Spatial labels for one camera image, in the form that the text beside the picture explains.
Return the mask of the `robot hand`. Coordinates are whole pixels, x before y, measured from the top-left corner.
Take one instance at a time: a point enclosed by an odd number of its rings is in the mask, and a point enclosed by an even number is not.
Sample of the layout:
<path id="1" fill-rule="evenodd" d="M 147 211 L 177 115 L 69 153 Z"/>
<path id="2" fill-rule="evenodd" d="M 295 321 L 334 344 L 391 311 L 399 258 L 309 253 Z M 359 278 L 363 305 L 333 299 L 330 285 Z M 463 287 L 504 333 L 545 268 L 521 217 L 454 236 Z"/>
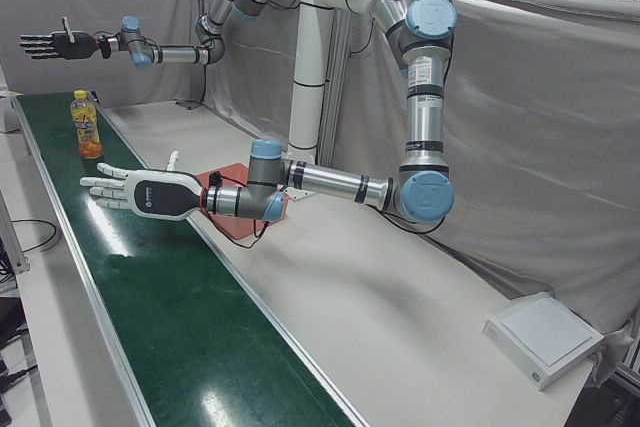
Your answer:
<path id="1" fill-rule="evenodd" d="M 72 30 L 67 16 L 62 17 L 62 26 L 62 31 L 48 35 L 21 35 L 19 45 L 35 60 L 86 59 L 99 50 L 97 39 L 87 32 Z"/>
<path id="2" fill-rule="evenodd" d="M 180 221 L 200 209 L 204 188 L 194 175 L 175 169 L 177 160 L 178 151 L 173 151 L 165 170 L 127 170 L 101 162 L 97 169 L 108 178 L 82 177 L 79 183 L 89 187 L 101 207 Z"/>

